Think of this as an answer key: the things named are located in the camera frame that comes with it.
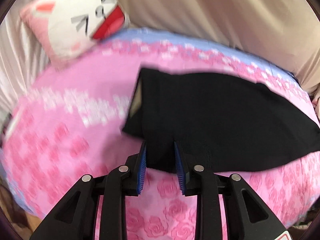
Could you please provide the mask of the black pants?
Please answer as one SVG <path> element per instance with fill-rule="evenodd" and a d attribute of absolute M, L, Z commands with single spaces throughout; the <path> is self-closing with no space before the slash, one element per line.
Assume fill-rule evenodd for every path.
<path fill-rule="evenodd" d="M 174 143 L 214 172 L 263 171 L 319 150 L 319 126 L 266 85 L 231 75 L 142 68 L 123 132 L 150 168 L 174 172 Z"/>

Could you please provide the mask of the white satin fabric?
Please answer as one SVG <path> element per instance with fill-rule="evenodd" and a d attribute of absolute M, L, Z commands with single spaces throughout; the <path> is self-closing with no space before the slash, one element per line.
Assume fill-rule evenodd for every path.
<path fill-rule="evenodd" d="M 40 42 L 20 18 L 20 10 L 32 1 L 15 0 L 1 14 L 1 121 L 49 62 Z"/>

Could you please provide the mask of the cat face pillow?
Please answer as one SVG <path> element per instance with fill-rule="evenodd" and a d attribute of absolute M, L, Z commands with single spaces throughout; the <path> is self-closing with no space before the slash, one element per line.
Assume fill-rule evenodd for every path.
<path fill-rule="evenodd" d="M 20 17 L 56 68 L 66 67 L 130 23 L 118 0 L 33 0 Z"/>

